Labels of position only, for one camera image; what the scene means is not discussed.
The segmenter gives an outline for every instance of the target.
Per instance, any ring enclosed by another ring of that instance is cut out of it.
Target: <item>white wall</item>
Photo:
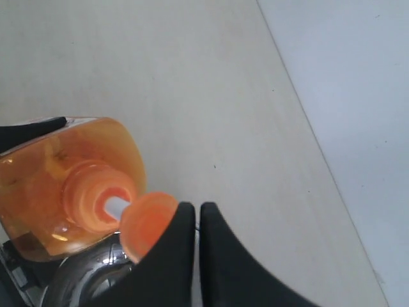
[[[409,2],[259,0],[387,299],[409,302]]]

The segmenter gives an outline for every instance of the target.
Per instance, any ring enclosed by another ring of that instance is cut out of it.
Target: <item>orange bottle cap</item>
[[[145,194],[123,211],[120,240],[125,253],[133,262],[138,262],[156,244],[177,207],[175,198],[155,192]]]

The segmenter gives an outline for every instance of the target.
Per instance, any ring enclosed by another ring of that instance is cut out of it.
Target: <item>plastic bottle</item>
[[[32,261],[77,253],[118,229],[127,255],[139,261],[177,208],[173,197],[145,190],[141,155],[110,118],[71,118],[0,155],[0,219]]]

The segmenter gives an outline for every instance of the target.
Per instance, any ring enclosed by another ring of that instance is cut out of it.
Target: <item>white table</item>
[[[0,121],[122,121],[151,190],[214,200],[322,306],[385,306],[255,1],[0,1]]]

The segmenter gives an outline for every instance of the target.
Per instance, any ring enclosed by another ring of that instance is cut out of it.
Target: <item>orange liquid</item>
[[[124,126],[109,118],[57,131],[0,157],[0,219],[24,258],[62,258],[111,234],[81,228],[61,203],[65,179],[87,160],[124,172],[139,195],[145,192],[141,155]]]

